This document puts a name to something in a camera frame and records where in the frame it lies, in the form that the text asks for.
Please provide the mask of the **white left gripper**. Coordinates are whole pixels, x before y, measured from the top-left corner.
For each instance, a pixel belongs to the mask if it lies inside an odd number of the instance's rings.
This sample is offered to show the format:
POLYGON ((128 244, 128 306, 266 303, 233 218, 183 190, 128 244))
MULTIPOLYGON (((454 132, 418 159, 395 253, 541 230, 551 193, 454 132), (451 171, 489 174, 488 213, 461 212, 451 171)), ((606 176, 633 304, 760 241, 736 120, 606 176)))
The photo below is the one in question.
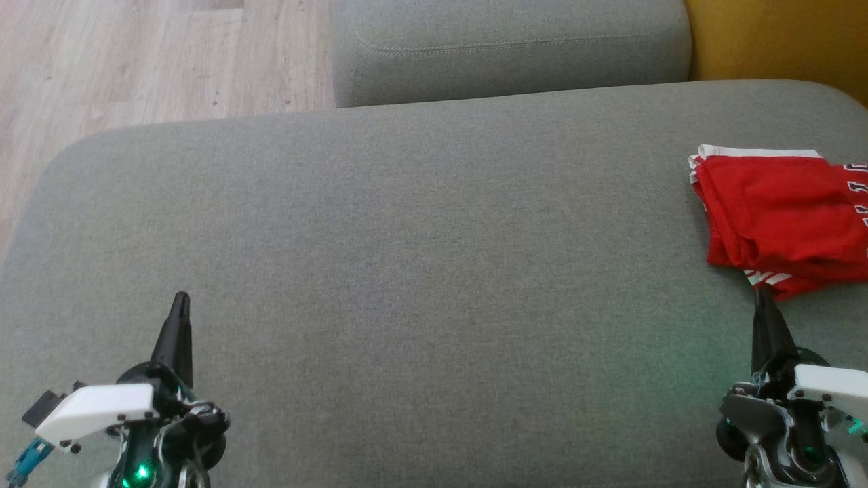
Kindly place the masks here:
POLYGON ((91 434, 148 420, 171 419, 193 402, 191 299, 174 296, 150 361, 134 365, 112 385, 82 386, 51 401, 35 436, 70 451, 91 434))

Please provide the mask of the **large grey fabric sofa seat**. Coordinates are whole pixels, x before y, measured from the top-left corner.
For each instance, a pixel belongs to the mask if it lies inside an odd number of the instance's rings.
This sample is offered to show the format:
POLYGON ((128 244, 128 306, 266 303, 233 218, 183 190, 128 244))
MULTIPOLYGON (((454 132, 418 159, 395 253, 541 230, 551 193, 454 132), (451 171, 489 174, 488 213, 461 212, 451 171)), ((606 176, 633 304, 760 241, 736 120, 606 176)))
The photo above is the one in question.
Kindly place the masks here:
POLYGON ((0 484, 22 414, 145 361, 191 296, 214 488, 737 488, 747 279, 698 145, 868 160, 868 109, 701 81, 189 121, 47 165, 0 266, 0 484))

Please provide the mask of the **small grey sofa cushion block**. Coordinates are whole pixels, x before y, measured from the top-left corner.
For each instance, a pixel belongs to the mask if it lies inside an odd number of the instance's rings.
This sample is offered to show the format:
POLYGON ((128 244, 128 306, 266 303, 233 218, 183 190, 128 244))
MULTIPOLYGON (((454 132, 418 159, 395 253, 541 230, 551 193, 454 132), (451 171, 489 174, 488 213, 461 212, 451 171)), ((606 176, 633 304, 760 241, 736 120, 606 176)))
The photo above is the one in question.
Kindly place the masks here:
POLYGON ((688 80, 684 0, 335 0, 339 108, 688 80))

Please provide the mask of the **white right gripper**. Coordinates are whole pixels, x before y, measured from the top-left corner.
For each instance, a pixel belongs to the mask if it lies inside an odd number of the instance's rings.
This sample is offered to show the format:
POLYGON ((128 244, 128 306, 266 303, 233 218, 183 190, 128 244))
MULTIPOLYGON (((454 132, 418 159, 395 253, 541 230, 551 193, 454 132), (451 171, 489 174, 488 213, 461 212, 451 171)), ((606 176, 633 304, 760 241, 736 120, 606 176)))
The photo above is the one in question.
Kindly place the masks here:
POLYGON ((868 416, 868 371, 831 367, 821 355, 797 348, 773 292, 754 289, 751 381, 762 399, 812 401, 849 416, 868 416))

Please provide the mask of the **red shorts with white waistband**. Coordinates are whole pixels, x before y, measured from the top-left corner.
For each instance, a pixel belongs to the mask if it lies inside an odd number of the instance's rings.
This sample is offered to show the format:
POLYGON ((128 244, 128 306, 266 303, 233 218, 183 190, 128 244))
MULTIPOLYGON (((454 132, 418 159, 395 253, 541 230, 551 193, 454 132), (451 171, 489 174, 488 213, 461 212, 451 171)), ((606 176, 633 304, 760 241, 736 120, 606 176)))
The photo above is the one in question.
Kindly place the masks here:
POLYGON ((836 280, 868 275, 868 164, 710 144, 688 164, 709 225, 708 262, 836 280))

